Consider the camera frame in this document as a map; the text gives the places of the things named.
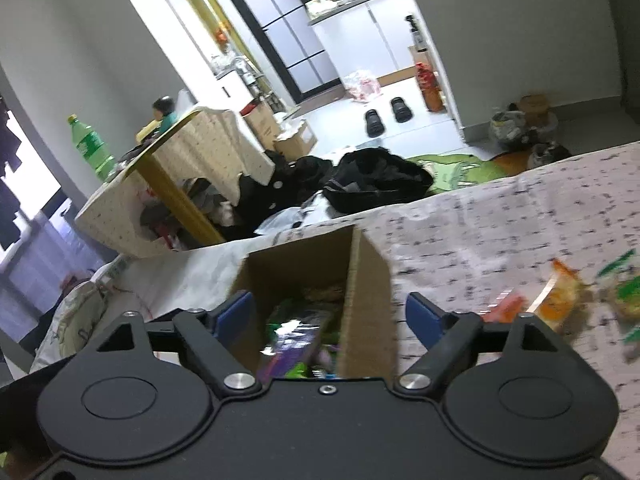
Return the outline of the small cardboard box on floor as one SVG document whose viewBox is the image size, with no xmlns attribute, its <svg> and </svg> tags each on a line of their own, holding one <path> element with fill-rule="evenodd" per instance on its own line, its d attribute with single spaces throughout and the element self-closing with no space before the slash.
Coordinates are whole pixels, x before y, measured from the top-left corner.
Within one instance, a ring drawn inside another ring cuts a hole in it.
<svg viewBox="0 0 640 480">
<path fill-rule="evenodd" d="M 317 144 L 317 138 L 306 119 L 287 122 L 283 131 L 273 141 L 274 150 L 288 162 L 295 162 L 310 154 Z"/>
</svg>

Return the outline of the light green snack packet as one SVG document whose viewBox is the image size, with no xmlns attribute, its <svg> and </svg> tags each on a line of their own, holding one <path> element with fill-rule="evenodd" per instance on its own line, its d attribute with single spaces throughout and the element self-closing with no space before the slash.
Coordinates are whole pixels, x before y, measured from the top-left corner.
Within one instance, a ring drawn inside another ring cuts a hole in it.
<svg viewBox="0 0 640 480">
<path fill-rule="evenodd" d="M 612 310 L 623 343 L 639 347 L 639 254 L 629 249 L 596 275 L 598 297 Z"/>
</svg>

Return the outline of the black framed glass door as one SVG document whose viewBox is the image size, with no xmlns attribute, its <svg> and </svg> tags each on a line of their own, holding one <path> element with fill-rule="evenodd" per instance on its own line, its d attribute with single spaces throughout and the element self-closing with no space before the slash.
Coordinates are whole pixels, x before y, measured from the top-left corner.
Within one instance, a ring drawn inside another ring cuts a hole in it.
<svg viewBox="0 0 640 480">
<path fill-rule="evenodd" d="M 295 103 L 338 86 L 311 27 L 307 0 L 231 0 Z"/>
</svg>

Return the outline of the brown jar on floor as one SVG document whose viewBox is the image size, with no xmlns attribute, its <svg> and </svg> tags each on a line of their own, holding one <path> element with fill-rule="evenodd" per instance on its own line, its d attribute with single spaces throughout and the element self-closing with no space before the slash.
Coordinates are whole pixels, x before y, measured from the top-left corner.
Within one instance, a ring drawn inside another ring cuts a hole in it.
<svg viewBox="0 0 640 480">
<path fill-rule="evenodd" d="M 518 101 L 518 110 L 532 128 L 545 127 L 549 123 L 550 104 L 544 94 L 529 94 Z"/>
</svg>

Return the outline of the green soda bottle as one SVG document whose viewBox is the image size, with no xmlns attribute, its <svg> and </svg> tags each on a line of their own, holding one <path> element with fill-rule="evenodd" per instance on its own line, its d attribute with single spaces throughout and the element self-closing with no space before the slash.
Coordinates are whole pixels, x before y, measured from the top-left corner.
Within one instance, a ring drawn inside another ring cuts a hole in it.
<svg viewBox="0 0 640 480">
<path fill-rule="evenodd" d="M 96 130 L 81 122 L 76 115 L 70 115 L 67 122 L 72 130 L 74 147 L 96 176 L 102 182 L 106 182 L 116 166 L 116 160 L 110 149 Z"/>
</svg>

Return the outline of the right black shoe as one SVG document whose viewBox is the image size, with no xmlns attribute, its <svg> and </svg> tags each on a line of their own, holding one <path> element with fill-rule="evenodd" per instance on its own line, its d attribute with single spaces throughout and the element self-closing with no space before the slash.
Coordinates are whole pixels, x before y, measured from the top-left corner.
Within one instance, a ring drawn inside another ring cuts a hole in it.
<svg viewBox="0 0 640 480">
<path fill-rule="evenodd" d="M 392 107 L 395 120 L 398 124 L 403 124 L 413 118 L 411 108 L 408 107 L 405 100 L 400 96 L 396 96 L 396 98 L 391 99 L 390 106 Z"/>
</svg>

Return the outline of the black shoe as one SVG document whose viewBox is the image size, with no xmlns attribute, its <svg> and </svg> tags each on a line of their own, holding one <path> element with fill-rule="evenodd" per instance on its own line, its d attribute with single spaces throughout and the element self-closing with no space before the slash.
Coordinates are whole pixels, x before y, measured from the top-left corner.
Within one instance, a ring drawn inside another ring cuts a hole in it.
<svg viewBox="0 0 640 480">
<path fill-rule="evenodd" d="M 377 110 L 367 110 L 364 113 L 364 121 L 366 122 L 366 130 L 369 138 L 382 136 L 386 130 Z"/>
<path fill-rule="evenodd" d="M 408 107 L 405 100 L 400 96 L 396 96 L 396 98 L 391 99 L 390 106 L 392 107 L 395 120 L 398 124 L 403 124 L 413 118 L 411 108 Z"/>
</svg>

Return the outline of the plastic bag on floor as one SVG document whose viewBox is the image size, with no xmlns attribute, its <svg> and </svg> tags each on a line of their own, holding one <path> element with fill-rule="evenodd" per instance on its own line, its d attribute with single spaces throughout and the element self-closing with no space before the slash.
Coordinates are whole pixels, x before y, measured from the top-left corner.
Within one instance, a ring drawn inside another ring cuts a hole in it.
<svg viewBox="0 0 640 480">
<path fill-rule="evenodd" d="M 492 114 L 488 126 L 491 140 L 506 150 L 519 146 L 527 131 L 525 113 L 520 110 L 499 110 Z"/>
</svg>

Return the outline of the purple snack packet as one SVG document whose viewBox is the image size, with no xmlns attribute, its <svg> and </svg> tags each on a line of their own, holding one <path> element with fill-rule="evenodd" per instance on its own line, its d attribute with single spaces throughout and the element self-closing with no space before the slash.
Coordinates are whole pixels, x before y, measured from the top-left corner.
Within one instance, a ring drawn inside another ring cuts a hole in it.
<svg viewBox="0 0 640 480">
<path fill-rule="evenodd" d="M 329 310 L 305 310 L 283 321 L 269 322 L 257 369 L 259 380 L 311 378 L 311 362 L 333 318 Z"/>
</svg>

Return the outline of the yellow orange snack packet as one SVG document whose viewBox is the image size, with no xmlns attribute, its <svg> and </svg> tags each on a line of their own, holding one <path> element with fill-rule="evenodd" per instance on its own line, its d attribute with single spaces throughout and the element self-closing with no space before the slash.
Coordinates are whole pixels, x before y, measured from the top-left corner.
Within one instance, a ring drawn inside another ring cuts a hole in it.
<svg viewBox="0 0 640 480">
<path fill-rule="evenodd" d="M 536 315 L 552 330 L 558 332 L 573 312 L 584 303 L 586 285 L 578 272 L 559 259 L 552 260 L 552 273 L 547 284 L 527 313 Z"/>
</svg>

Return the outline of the green floor mat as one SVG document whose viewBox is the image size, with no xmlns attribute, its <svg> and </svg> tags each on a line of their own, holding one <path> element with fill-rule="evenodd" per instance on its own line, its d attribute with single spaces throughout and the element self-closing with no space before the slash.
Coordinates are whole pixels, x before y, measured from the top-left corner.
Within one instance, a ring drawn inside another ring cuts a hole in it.
<svg viewBox="0 0 640 480">
<path fill-rule="evenodd" d="M 409 158 L 409 162 L 421 166 L 433 177 L 432 194 L 470 188 L 506 176 L 491 160 L 481 160 L 474 155 L 420 155 Z"/>
</svg>

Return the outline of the patterned bed sheet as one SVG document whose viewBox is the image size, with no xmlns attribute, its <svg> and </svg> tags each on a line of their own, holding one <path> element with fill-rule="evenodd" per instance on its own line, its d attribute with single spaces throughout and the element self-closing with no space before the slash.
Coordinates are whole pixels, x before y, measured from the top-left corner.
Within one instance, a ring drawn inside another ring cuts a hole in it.
<svg viewBox="0 0 640 480">
<path fill-rule="evenodd" d="M 639 147 L 629 143 L 410 204 L 138 260 L 111 284 L 102 323 L 126 310 L 152 318 L 215 307 L 249 252 L 352 225 L 390 264 L 398 362 L 407 367 L 420 351 L 405 322 L 410 292 L 446 310 L 480 311 L 507 289 L 538 295 L 553 260 L 592 283 L 608 263 L 637 249 Z"/>
</svg>

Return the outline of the left black shoe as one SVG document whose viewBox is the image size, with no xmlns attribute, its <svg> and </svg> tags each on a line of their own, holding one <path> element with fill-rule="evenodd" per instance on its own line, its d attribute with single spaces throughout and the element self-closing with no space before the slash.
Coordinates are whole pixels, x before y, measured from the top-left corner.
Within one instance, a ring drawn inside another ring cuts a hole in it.
<svg viewBox="0 0 640 480">
<path fill-rule="evenodd" d="M 377 110 L 367 110 L 364 113 L 364 121 L 366 122 L 366 130 L 369 138 L 382 136 L 386 130 Z"/>
</svg>

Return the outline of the red bag by wall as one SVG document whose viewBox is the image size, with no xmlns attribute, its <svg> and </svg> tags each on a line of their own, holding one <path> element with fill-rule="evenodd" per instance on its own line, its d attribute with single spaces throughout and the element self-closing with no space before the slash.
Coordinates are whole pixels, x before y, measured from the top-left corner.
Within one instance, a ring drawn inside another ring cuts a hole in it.
<svg viewBox="0 0 640 480">
<path fill-rule="evenodd" d="M 439 113 L 445 109 L 440 96 L 439 84 L 431 67 L 422 63 L 416 63 L 416 82 L 422 93 L 427 109 L 432 113 Z"/>
</svg>

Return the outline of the white kitchen cabinet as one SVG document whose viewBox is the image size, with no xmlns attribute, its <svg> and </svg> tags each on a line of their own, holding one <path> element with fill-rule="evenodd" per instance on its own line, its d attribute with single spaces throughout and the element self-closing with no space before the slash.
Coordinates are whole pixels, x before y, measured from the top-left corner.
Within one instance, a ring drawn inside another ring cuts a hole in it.
<svg viewBox="0 0 640 480">
<path fill-rule="evenodd" d="M 414 0 L 355 0 L 309 22 L 341 81 L 354 73 L 384 78 L 413 66 L 409 15 Z"/>
</svg>

